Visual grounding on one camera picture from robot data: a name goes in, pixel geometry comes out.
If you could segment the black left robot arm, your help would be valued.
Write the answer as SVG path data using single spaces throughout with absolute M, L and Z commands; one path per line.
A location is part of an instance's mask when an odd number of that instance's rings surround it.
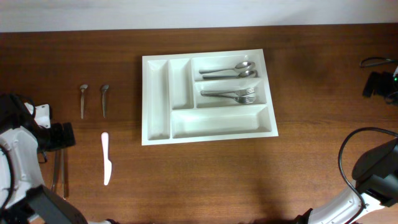
M 72 204 L 46 187 L 38 155 L 76 144 L 71 123 L 50 122 L 48 104 L 1 95 L 1 223 L 87 223 Z

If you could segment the pink handled utensil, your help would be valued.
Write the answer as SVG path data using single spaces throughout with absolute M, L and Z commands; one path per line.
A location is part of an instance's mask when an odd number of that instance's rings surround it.
M 112 174 L 112 162 L 109 160 L 109 134 L 101 134 L 101 145 L 103 149 L 104 160 L 104 185 L 108 185 Z

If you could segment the large steel spoon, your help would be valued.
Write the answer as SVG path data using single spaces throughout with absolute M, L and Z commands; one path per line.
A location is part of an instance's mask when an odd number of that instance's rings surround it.
M 230 75 L 203 75 L 204 80 L 223 80 L 223 79 L 238 79 L 238 78 L 256 78 L 258 76 L 257 70 L 247 70 L 239 74 Z
M 245 72 L 250 69 L 253 69 L 256 67 L 256 63 L 253 61 L 243 61 L 238 64 L 236 64 L 234 67 L 230 68 L 218 68 L 218 69 L 213 69 L 213 70 L 199 70 L 199 74 L 208 74 L 208 73 L 215 73 L 215 72 L 222 72 L 226 70 L 232 70 L 237 73 Z

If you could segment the small metal spoon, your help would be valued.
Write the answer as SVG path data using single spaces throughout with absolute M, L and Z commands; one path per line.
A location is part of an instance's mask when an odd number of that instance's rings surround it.
M 102 104 L 102 112 L 103 117 L 106 117 L 106 92 L 109 89 L 109 85 L 103 85 L 101 87 L 101 104 Z
M 85 90 L 88 88 L 87 84 L 83 84 L 80 86 L 80 116 L 81 119 L 84 119 L 84 111 L 85 111 Z

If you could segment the steel fork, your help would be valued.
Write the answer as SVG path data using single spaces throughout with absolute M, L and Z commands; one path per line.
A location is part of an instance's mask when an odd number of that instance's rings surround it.
M 240 104 L 251 104 L 256 100 L 255 97 L 248 97 L 248 96 L 228 96 L 228 95 L 203 95 L 203 96 L 217 97 L 217 98 L 230 98 Z
M 256 89 L 254 87 L 252 88 L 246 88 L 246 89 L 240 89 L 240 90 L 222 90 L 222 91 L 205 91 L 202 90 L 200 92 L 201 95 L 226 95 L 226 94 L 235 94 L 237 96 L 246 96 L 255 93 Z

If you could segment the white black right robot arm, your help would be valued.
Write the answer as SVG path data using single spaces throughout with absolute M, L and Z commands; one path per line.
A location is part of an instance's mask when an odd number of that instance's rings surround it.
M 393 137 L 392 140 L 366 151 L 355 163 L 352 181 L 343 170 L 343 152 L 348 141 L 365 131 L 374 131 Z M 316 209 L 297 216 L 293 223 L 356 223 L 376 210 L 397 204 L 397 133 L 375 127 L 359 128 L 347 135 L 338 153 L 338 168 L 347 184 L 338 196 Z

